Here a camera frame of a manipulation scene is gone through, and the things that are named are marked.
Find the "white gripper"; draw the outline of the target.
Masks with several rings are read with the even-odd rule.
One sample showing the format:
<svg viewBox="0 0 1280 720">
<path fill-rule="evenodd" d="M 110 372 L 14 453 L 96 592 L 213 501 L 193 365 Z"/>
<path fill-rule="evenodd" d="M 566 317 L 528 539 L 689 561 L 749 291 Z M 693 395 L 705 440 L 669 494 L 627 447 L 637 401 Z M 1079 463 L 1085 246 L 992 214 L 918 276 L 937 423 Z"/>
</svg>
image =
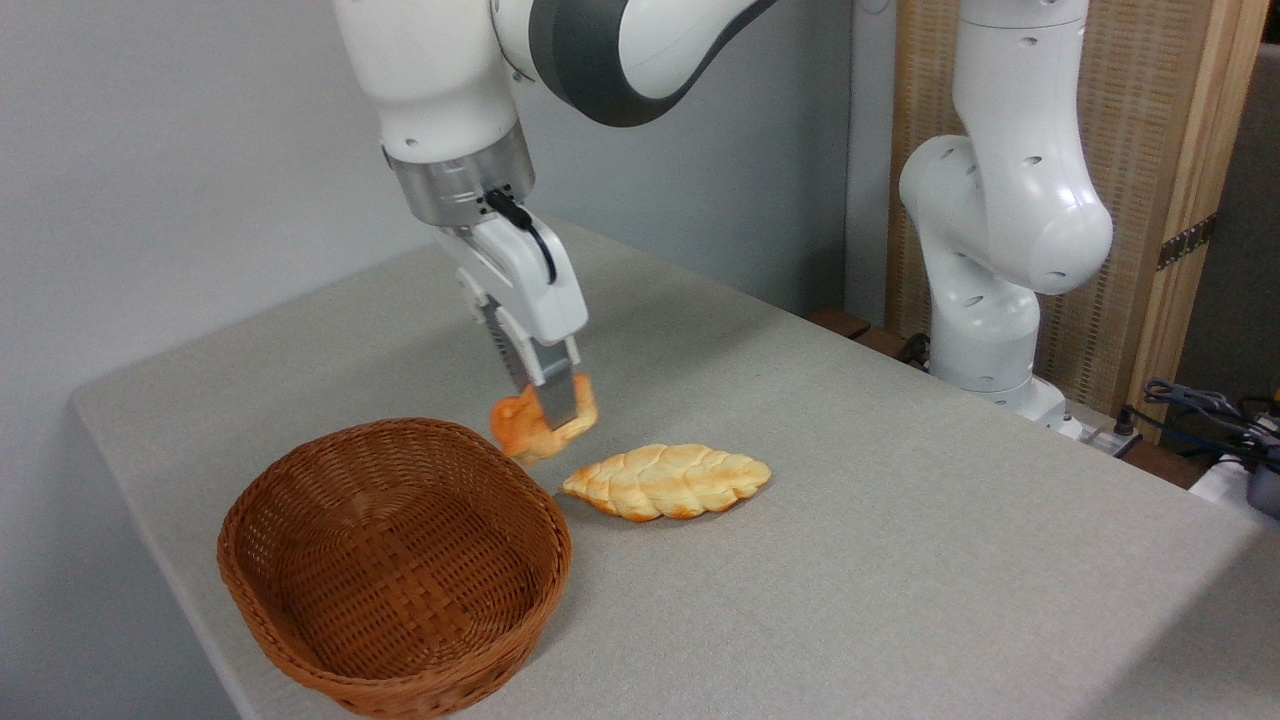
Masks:
<svg viewBox="0 0 1280 720">
<path fill-rule="evenodd" d="M 458 266 L 457 275 L 475 307 L 481 307 L 483 324 L 515 392 L 532 387 L 550 429 L 572 421 L 579 415 L 575 363 L 570 340 L 563 340 L 586 325 L 588 309 L 557 233 L 538 219 L 532 231 L 525 231 L 495 217 L 449 229 L 440 246 Z M 500 306 L 530 338 L 516 346 L 500 327 Z"/>
</svg>

